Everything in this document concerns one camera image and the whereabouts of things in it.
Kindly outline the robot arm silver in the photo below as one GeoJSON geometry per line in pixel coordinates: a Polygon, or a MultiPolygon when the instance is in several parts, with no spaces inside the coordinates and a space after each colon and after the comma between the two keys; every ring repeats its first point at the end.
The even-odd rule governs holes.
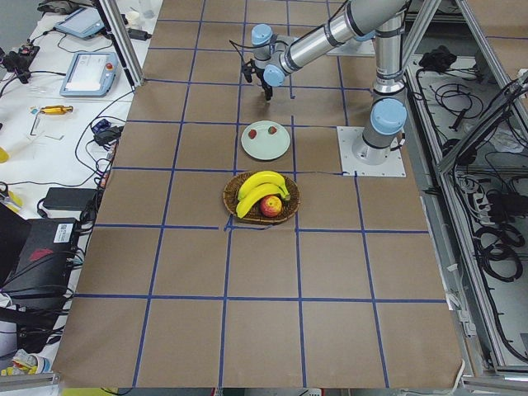
{"type": "Polygon", "coordinates": [[[241,74],[258,78],[265,98],[291,74],[324,56],[375,59],[374,99],[364,131],[351,152],[362,164],[379,166],[397,150],[395,139],[408,118],[404,105],[403,33],[407,1],[345,1],[324,23],[301,37],[278,35],[267,24],[252,28],[241,74]]]}

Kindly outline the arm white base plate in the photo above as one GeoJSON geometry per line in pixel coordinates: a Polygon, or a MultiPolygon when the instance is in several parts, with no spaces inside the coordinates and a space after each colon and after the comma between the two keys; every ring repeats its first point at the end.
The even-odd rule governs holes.
{"type": "Polygon", "coordinates": [[[388,148],[371,148],[362,138],[363,129],[337,127],[342,173],[351,177],[406,177],[398,139],[394,137],[388,148]]]}

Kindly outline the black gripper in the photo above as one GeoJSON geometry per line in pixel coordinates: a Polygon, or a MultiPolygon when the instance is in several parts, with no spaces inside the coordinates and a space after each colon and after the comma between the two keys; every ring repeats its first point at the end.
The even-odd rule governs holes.
{"type": "Polygon", "coordinates": [[[252,81],[252,76],[256,75],[259,81],[261,82],[265,98],[267,101],[270,101],[273,97],[273,87],[270,86],[264,79],[264,69],[258,68],[255,64],[254,59],[249,59],[248,61],[241,61],[241,74],[244,76],[247,82],[252,81]]]}

